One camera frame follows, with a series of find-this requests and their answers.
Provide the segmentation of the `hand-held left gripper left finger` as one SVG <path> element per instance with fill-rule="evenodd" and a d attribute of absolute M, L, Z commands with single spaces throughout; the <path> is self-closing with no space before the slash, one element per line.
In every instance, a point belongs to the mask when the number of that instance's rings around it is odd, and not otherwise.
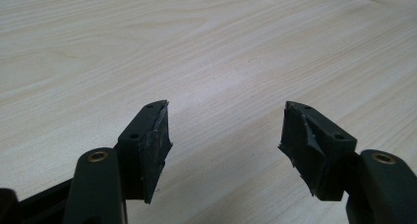
<path fill-rule="evenodd" d="M 116 143 L 126 199 L 151 203 L 171 148 L 168 101 L 159 100 L 144 106 Z"/>

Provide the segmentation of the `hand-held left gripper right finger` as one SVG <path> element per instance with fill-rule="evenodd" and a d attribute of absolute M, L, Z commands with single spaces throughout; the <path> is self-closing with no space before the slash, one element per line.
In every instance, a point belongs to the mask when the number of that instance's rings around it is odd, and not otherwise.
<path fill-rule="evenodd" d="M 319 200 L 340 201 L 346 160 L 355 153 L 357 139 L 309 105 L 285 103 L 278 148 L 290 159 Z"/>

